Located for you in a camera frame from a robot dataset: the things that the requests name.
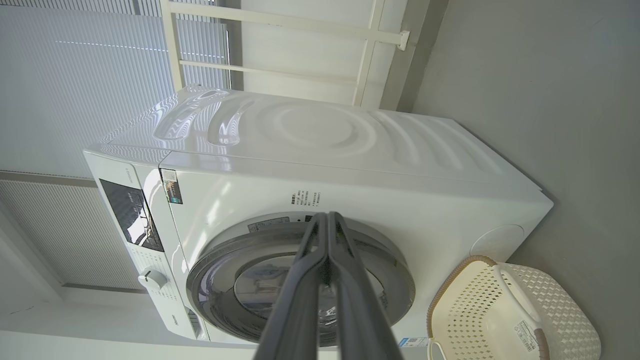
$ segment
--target white washing machine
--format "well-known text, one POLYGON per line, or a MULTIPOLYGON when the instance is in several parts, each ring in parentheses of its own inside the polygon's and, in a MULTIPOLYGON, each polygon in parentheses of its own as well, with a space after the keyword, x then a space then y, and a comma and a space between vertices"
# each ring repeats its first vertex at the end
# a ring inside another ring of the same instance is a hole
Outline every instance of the white washing machine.
POLYGON ((185 88, 85 156, 167 329, 227 344, 258 342, 316 212, 347 219, 407 346, 463 258, 507 260, 552 207, 453 120, 231 90, 185 88))

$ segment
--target basket handle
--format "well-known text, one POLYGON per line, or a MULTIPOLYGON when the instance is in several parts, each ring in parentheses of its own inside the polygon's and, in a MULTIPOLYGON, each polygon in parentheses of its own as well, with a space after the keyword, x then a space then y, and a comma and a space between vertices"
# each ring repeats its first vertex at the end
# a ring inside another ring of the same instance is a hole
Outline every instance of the basket handle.
POLYGON ((518 312, 520 313, 520 315, 527 321, 529 322, 529 324, 534 328, 534 329, 540 329, 542 328, 542 326, 540 325, 541 322, 541 318, 540 315, 538 314, 538 312, 536 311, 535 307, 533 307, 533 304, 531 304, 531 301, 529 300, 529 298, 524 295, 524 292, 522 291, 522 289, 520 288, 520 286, 518 285, 517 282, 515 282, 513 279, 510 279, 511 281, 511 285, 513 287, 516 288, 516 290, 518 290, 521 294, 523 294, 523 298, 524 298, 524 302, 527 304, 527 306, 529 307, 529 309, 531 309, 531 313, 529 313, 524 306, 522 306, 522 304, 518 301, 518 299, 516 299, 515 295, 513 295, 513 292, 511 291, 511 289, 509 288, 509 286, 507 286, 506 282, 504 282, 504 278, 502 277, 502 275, 506 275, 507 277, 511 277, 509 275, 509 273, 507 272, 502 272, 502 268, 500 267, 499 264, 493 265, 493 276, 495 277, 495 279, 498 281, 498 284, 500 285, 500 288, 502 289, 502 293, 505 294, 505 296, 507 296, 507 298, 514 304, 514 306, 516 307, 516 309, 518 309, 518 312))
POLYGON ((430 338, 429 343, 427 344, 427 360, 433 360, 433 344, 438 345, 440 353, 442 354, 442 358, 444 360, 447 360, 447 356, 444 354, 444 351, 442 351, 442 345, 434 338, 430 338))

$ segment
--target round cover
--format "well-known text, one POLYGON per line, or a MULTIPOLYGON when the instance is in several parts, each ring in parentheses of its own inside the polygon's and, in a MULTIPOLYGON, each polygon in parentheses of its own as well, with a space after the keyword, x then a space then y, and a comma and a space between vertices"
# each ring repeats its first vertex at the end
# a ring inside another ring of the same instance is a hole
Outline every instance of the round cover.
MULTIPOLYGON (((273 222, 210 249, 187 279, 194 310, 229 334, 259 342, 306 228, 305 222, 273 222)), ((389 322, 396 323, 415 296, 404 259, 392 255, 394 252, 383 245, 390 243, 388 239, 378 241, 353 229, 349 234, 360 250, 389 322)), ((319 296, 320 346, 334 346, 339 321, 335 294, 327 286, 320 289, 319 296)))

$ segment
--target laundry basket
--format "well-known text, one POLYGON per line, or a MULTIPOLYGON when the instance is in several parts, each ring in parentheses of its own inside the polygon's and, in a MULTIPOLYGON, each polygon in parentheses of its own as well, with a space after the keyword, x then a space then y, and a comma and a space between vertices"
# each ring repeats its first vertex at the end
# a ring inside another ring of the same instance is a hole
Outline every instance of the laundry basket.
POLYGON ((546 273, 471 256, 453 271, 427 315, 428 358, 597 360, 600 338, 546 273))

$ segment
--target white pipe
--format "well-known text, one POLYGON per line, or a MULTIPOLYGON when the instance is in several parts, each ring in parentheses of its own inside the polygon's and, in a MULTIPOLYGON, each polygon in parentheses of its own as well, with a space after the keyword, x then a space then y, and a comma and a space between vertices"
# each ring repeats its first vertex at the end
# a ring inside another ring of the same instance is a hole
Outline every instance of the white pipe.
POLYGON ((234 66, 234 65, 226 65, 226 64, 217 64, 217 63, 203 63, 200 61, 189 61, 189 60, 180 60, 181 65, 192 65, 192 66, 203 66, 203 67, 212 67, 214 69, 224 69, 224 70, 232 70, 232 71, 242 71, 242 72, 256 72, 259 74, 267 74, 267 75, 276 75, 276 76, 286 76, 288 78, 297 78, 304 80, 312 80, 312 81, 322 81, 325 83, 336 83, 336 84, 345 84, 350 86, 355 86, 356 81, 344 78, 335 78, 330 76, 313 76, 306 74, 297 74, 293 72, 282 72, 282 71, 273 71, 273 70, 263 70, 263 69, 253 69, 250 67, 242 67, 242 66, 234 66))
POLYGON ((178 3, 175 1, 169 1, 169 6, 172 13, 187 13, 191 15, 217 17, 219 19, 257 22, 259 24, 316 31, 319 33, 337 35, 339 37, 355 37, 395 45, 401 45, 403 40, 401 34, 387 33, 385 31, 379 31, 377 28, 356 28, 354 26, 342 25, 328 21, 304 19, 301 17, 277 15, 272 13, 251 12, 248 10, 225 8, 222 6, 178 3))

